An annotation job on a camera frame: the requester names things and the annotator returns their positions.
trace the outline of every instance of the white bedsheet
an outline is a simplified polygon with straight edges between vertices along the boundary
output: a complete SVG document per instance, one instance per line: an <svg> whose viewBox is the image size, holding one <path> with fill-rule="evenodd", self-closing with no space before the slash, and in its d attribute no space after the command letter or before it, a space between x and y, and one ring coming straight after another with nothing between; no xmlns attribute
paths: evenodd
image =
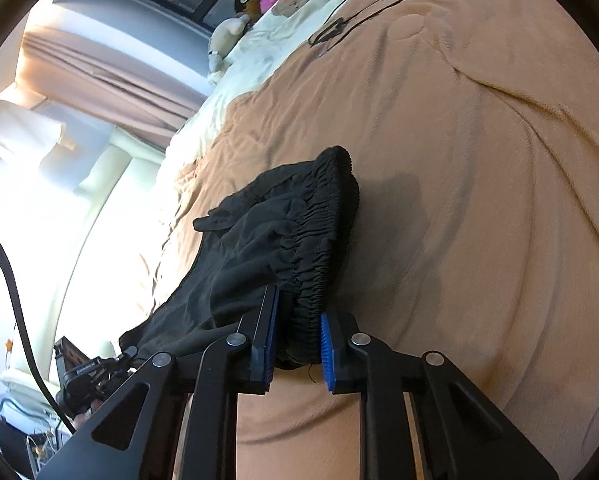
<svg viewBox="0 0 599 480"><path fill-rule="evenodd" d="M202 156L224 124L235 97L259 89L344 0L309 0L290 18L267 12L231 51L231 67L200 110L173 137L158 172L156 190L171 188L187 164Z"/></svg>

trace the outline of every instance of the metal pivot screw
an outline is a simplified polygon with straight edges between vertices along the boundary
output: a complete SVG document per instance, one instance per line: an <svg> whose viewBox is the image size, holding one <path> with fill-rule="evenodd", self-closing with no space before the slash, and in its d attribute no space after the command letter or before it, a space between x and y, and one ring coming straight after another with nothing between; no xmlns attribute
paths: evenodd
<svg viewBox="0 0 599 480"><path fill-rule="evenodd" d="M366 346L371 342L371 336L365 334L364 332L358 332L353 334L351 342L357 346Z"/></svg>
<svg viewBox="0 0 599 480"><path fill-rule="evenodd" d="M426 362L431 366L441 366L444 364L444 356L438 352L426 354Z"/></svg>
<svg viewBox="0 0 599 480"><path fill-rule="evenodd" d="M237 332L228 334L226 342L229 346L241 346L246 342L246 336Z"/></svg>
<svg viewBox="0 0 599 480"><path fill-rule="evenodd" d="M167 354L166 352L160 352L159 354L155 354L153 356L153 366L157 368L166 366L169 364L169 362L171 362L171 355Z"/></svg>

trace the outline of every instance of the curtain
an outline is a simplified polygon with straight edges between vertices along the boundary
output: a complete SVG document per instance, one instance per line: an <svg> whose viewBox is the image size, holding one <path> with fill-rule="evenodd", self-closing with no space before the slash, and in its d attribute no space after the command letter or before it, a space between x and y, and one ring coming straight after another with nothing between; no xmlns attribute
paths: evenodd
<svg viewBox="0 0 599 480"><path fill-rule="evenodd" d="M131 56L47 27L24 34L17 81L161 148L206 99Z"/></svg>

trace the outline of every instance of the black camera rig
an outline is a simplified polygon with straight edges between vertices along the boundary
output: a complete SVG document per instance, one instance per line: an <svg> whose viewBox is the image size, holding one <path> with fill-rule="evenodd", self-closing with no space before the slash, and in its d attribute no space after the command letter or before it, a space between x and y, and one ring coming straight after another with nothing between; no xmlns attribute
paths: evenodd
<svg viewBox="0 0 599 480"><path fill-rule="evenodd" d="M234 480L238 394L269 390L278 301L279 291L269 286L258 312L198 354L158 352L131 374L129 349L117 359L60 370L58 400L67 414L108 398L39 480L170 480L190 393L178 478ZM394 352L360 332L345 312L327 312L322 325L329 390L360 394L361 480L415 480L421 478L416 462L426 480L557 480L539 451L445 355ZM68 351L66 340L56 353L58 368L68 356L86 358Z"/></svg>

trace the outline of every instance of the fleece blanket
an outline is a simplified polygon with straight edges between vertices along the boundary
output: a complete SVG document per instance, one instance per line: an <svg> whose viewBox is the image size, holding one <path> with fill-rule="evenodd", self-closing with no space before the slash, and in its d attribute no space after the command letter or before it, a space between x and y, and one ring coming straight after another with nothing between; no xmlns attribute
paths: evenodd
<svg viewBox="0 0 599 480"><path fill-rule="evenodd" d="M151 301L195 259L193 219L340 144L361 197L333 302L444 352L572 479L599 445L599 54L555 0L394 2L349 0L333 19L371 7L346 30L384 10L233 101L170 183ZM356 478L357 400L310 373L240 399L239 478Z"/></svg>

